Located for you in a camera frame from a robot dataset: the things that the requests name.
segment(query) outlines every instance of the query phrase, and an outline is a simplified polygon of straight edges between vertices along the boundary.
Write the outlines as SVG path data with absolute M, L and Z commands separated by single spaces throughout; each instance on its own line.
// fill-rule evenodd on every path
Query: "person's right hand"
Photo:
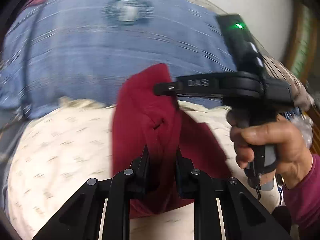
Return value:
M 244 169 L 254 159 L 249 144 L 276 144 L 278 166 L 276 171 L 261 176 L 261 185 L 272 180 L 277 172 L 282 175 L 288 189 L 295 187 L 312 166 L 312 155 L 299 129 L 280 115 L 277 122 L 241 129 L 238 124 L 243 121 L 243 117 L 243 112 L 239 110 L 231 110 L 227 114 L 227 121 L 232 126 L 230 139 L 234 142 L 239 167 Z

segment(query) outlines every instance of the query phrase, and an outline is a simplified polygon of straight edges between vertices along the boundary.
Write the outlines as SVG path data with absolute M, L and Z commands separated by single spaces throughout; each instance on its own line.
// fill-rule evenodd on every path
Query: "wall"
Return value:
M 276 59 L 285 53 L 292 24 L 292 0 L 209 0 L 242 16 L 251 33 Z

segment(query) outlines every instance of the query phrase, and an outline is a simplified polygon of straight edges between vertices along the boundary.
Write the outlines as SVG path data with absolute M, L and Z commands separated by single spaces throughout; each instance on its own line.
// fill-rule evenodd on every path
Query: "maroon sleeve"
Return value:
M 308 175 L 293 189 L 284 187 L 284 202 L 300 232 L 320 222 L 320 156 L 312 156 Z

